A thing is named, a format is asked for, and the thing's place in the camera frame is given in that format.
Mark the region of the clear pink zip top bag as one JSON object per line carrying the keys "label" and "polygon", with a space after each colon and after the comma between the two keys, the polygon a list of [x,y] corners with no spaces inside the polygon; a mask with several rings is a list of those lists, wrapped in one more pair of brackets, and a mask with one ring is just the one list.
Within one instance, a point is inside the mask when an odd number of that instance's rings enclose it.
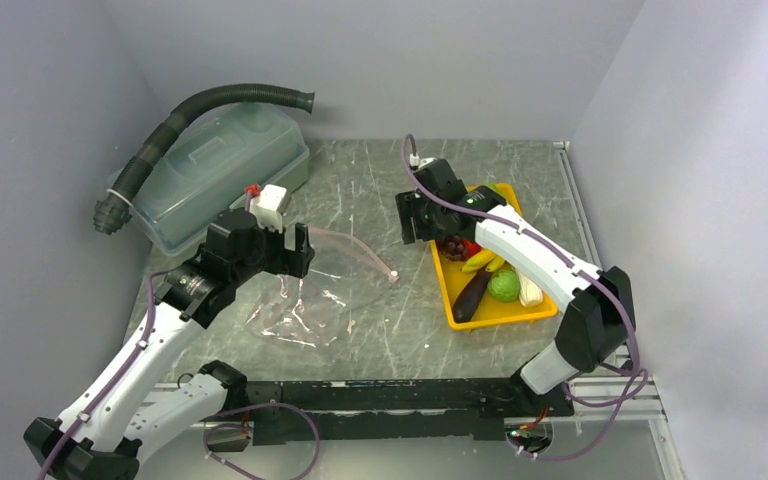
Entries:
{"label": "clear pink zip top bag", "polygon": [[355,311],[399,280],[395,268],[351,234],[311,227],[309,239],[315,256],[305,277],[260,274],[244,286],[250,302],[243,325],[254,337],[327,347],[352,332]]}

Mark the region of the yellow plastic tray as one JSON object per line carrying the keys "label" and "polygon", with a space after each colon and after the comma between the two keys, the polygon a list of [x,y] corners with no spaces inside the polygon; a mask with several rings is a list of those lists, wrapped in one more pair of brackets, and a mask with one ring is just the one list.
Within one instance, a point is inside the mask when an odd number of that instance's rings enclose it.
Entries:
{"label": "yellow plastic tray", "polygon": [[[548,319],[559,312],[558,307],[546,293],[543,292],[543,301],[534,307],[523,307],[519,299],[511,303],[499,302],[487,293],[470,322],[456,324],[453,321],[452,306],[458,294],[476,273],[462,273],[460,271],[464,261],[453,262],[446,259],[440,252],[436,240],[430,244],[435,271],[442,294],[444,315],[449,327],[454,331],[469,331],[477,328],[535,322]],[[514,268],[506,262],[501,269]]]}

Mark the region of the green white celery stalk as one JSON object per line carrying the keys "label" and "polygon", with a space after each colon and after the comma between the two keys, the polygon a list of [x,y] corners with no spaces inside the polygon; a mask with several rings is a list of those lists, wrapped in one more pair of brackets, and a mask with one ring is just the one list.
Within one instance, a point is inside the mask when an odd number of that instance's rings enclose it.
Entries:
{"label": "green white celery stalk", "polygon": [[520,304],[526,308],[540,304],[544,298],[542,290],[521,271],[516,270],[515,273],[519,282],[518,299]]}

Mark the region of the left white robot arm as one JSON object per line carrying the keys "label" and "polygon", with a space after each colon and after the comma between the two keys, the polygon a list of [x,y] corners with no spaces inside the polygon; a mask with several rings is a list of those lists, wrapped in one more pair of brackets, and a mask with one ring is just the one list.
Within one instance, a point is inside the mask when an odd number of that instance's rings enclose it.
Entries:
{"label": "left white robot arm", "polygon": [[171,396],[139,408],[171,362],[236,299],[256,275],[304,278],[315,256],[309,229],[294,225],[285,245],[280,213],[239,208],[220,213],[196,254],[147,278],[147,311],[99,377],[56,418],[35,418],[23,435],[40,465],[38,478],[133,479],[140,465],[190,424],[239,417],[247,378],[218,360],[203,365]]}

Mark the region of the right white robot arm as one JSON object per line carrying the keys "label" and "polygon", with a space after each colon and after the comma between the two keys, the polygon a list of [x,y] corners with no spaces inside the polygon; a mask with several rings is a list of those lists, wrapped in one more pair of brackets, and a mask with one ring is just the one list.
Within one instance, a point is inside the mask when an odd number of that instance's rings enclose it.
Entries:
{"label": "right white robot arm", "polygon": [[552,342],[518,370],[511,388],[517,411],[534,415],[550,391],[595,370],[635,332],[630,279],[602,270],[532,227],[493,189],[467,189],[440,158],[403,158],[415,188],[397,195],[405,243],[459,236],[489,249],[546,293],[562,315]]}

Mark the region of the purple grape bunch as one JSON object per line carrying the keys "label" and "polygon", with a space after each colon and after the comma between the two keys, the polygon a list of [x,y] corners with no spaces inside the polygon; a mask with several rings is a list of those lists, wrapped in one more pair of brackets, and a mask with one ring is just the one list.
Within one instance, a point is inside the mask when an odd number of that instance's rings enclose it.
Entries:
{"label": "purple grape bunch", "polygon": [[449,261],[458,262],[466,259],[468,249],[462,238],[451,236],[438,241],[437,244],[441,254]]}

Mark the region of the orange red mango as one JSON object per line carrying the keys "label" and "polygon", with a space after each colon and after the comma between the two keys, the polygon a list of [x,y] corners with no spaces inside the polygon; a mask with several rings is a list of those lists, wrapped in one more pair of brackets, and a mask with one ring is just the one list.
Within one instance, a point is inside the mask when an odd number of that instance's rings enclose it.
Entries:
{"label": "orange red mango", "polygon": [[464,246],[463,256],[465,259],[470,259],[482,250],[481,246],[466,239],[462,241],[462,245]]}

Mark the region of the yellow banana bunch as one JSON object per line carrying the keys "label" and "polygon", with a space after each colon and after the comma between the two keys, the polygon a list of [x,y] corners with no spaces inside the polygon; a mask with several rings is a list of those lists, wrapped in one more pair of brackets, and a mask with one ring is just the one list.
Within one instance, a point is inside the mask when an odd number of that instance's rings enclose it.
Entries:
{"label": "yellow banana bunch", "polygon": [[480,270],[483,270],[493,274],[505,264],[506,261],[501,256],[488,249],[482,249],[468,258],[461,266],[460,271],[467,274],[478,273]]}

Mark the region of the clear lidded storage box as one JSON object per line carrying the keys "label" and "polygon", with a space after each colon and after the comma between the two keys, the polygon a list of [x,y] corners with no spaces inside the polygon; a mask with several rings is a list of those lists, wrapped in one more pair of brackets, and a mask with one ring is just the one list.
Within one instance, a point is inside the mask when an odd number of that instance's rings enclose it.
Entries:
{"label": "clear lidded storage box", "polygon": [[309,148],[298,123],[274,105],[239,103],[158,125],[97,202],[93,224],[107,235],[134,220],[168,256],[195,244],[215,217],[239,206],[250,185],[289,192],[308,179]]}

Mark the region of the purple eggplant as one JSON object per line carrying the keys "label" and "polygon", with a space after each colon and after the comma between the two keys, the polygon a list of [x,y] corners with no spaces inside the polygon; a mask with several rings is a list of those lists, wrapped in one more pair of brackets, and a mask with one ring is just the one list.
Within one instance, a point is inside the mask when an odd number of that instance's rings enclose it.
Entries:
{"label": "purple eggplant", "polygon": [[456,324],[472,320],[492,276],[492,272],[479,270],[458,294],[452,306],[453,321]]}

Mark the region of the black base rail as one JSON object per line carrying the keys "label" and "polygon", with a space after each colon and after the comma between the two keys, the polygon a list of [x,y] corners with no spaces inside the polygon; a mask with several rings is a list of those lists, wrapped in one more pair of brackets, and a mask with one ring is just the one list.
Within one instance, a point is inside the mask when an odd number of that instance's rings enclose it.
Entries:
{"label": "black base rail", "polygon": [[314,438],[470,437],[498,441],[521,420],[570,417],[560,388],[531,393],[508,377],[250,381],[231,391],[221,418],[247,419],[257,446]]}

